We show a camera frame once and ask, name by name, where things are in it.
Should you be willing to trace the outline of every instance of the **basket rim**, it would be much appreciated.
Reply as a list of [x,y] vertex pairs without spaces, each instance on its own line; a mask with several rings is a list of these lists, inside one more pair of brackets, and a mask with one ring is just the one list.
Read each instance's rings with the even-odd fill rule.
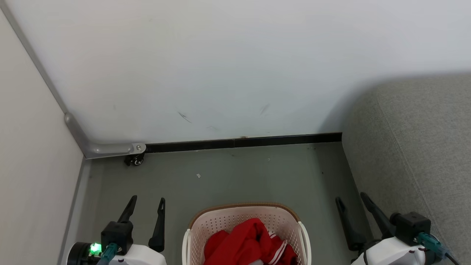
[[246,202],[246,203],[232,203],[232,204],[223,204],[223,205],[219,205],[219,206],[214,206],[214,207],[210,207],[210,208],[206,208],[200,212],[198,212],[194,217],[193,219],[191,219],[191,222],[190,222],[190,226],[189,226],[189,229],[192,229],[193,228],[193,225],[195,224],[196,220],[204,215],[205,213],[208,213],[208,212],[212,212],[212,211],[216,211],[216,210],[223,210],[223,209],[230,209],[230,208],[240,208],[240,207],[276,207],[276,208],[281,208],[285,211],[287,211],[288,213],[290,213],[293,218],[296,220],[296,222],[299,222],[301,221],[299,219],[299,216],[293,211],[291,210],[291,208],[289,208],[288,206],[286,205],[283,205],[281,203],[275,203],[275,202],[256,202],[256,203],[251,203],[251,202]]

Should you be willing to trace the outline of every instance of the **gray fabric upholstery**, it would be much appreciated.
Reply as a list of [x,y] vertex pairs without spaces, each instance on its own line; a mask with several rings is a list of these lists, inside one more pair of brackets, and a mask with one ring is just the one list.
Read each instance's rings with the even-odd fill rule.
[[370,91],[352,109],[342,142],[359,191],[388,216],[427,216],[432,233],[471,264],[471,75]]

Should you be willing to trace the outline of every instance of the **caster wheel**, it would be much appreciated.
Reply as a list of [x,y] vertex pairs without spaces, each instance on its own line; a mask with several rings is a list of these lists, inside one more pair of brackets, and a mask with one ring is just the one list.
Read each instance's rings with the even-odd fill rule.
[[127,166],[134,165],[139,166],[144,161],[144,153],[139,155],[129,155],[124,158],[124,163]]

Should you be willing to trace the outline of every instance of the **red clothing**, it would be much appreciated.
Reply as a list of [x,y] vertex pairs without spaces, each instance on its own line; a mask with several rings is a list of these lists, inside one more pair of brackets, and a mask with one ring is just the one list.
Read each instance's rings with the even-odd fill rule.
[[296,253],[276,235],[269,235],[258,218],[234,227],[229,234],[219,231],[204,247],[204,265],[248,265],[258,259],[269,265],[295,265]]

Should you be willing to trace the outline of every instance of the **white plastic basket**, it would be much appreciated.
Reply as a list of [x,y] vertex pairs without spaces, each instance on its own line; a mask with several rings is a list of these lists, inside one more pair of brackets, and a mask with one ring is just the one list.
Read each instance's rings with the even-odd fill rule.
[[280,204],[235,204],[200,212],[192,220],[183,237],[182,264],[202,265],[204,246],[214,233],[232,229],[251,218],[259,218],[269,233],[287,240],[298,255],[298,265],[311,265],[311,244],[308,232],[298,216]]

